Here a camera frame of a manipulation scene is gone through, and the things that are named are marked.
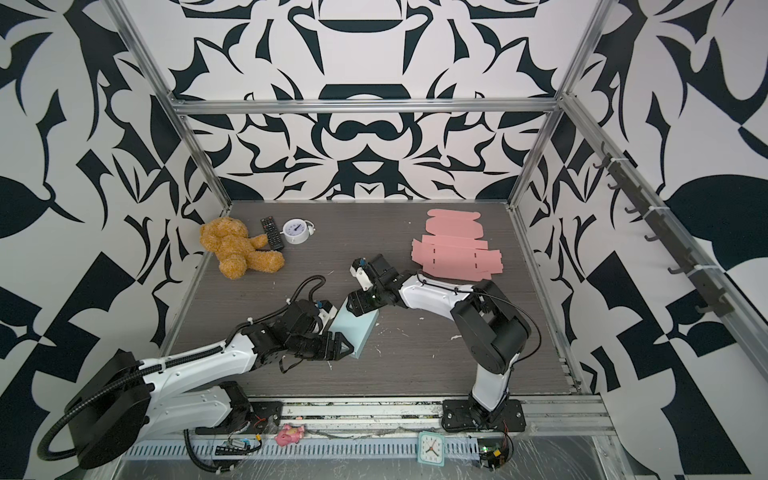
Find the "light blue paper box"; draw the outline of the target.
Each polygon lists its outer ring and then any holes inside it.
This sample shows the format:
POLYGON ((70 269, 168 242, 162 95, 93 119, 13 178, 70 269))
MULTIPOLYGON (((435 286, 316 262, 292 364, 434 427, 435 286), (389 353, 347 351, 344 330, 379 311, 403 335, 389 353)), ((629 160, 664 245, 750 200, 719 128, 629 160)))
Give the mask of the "light blue paper box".
POLYGON ((349 301, 345 300, 339 308, 329 330, 335 333, 342 333, 353 347, 353 352, 350 354, 350 357, 359 359, 362 355, 363 348, 376 325, 379 311, 374 310, 361 316, 355 316, 348 306, 348 303, 349 301))

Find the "pink paper boxes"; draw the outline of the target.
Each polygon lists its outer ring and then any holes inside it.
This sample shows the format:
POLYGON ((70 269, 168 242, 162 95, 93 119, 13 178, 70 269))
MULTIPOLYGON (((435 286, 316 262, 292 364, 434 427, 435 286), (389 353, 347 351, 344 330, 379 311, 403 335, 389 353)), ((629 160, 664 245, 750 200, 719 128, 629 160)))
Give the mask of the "pink paper boxes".
POLYGON ((412 241, 411 259, 433 277, 478 282, 503 272, 502 253, 483 239, 481 214, 430 209, 426 234, 412 241))

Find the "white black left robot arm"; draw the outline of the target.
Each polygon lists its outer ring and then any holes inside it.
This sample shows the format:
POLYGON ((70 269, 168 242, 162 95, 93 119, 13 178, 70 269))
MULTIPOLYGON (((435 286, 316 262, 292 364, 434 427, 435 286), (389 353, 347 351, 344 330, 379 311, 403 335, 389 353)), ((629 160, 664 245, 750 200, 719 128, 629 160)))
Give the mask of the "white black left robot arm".
POLYGON ((119 352, 65 406, 37 455, 43 461, 74 457, 79 467, 91 469, 157 435, 237 430, 251 407, 233 376, 286 355, 299 362, 338 361, 354 353, 343 333, 326 328, 336 315, 328 300, 293 294, 278 310, 241 322, 208 346, 144 360, 119 352))

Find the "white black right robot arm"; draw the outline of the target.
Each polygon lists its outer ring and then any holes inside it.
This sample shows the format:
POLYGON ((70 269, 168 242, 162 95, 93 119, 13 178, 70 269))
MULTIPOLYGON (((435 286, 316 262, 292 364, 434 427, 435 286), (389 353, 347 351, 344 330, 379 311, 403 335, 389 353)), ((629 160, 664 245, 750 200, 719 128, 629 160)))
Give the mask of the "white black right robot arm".
POLYGON ((422 310, 453 321, 477 364, 466 400, 443 403, 441 425, 447 432, 499 430, 522 415, 511 409, 509 380, 523 351, 541 330, 491 280, 453 284, 420 271, 398 272, 381 255, 358 258, 350 267, 360 288, 347 297, 356 318, 387 306, 422 310))

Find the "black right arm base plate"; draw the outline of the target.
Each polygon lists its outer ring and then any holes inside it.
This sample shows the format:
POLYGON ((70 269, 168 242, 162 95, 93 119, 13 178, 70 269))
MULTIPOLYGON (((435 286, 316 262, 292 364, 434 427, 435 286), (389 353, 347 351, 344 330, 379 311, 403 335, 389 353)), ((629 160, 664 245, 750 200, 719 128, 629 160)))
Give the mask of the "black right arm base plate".
POLYGON ((502 401, 494 410, 486 410, 472 398, 444 400, 441 427, 456 432, 523 432, 527 422, 518 400, 502 401))

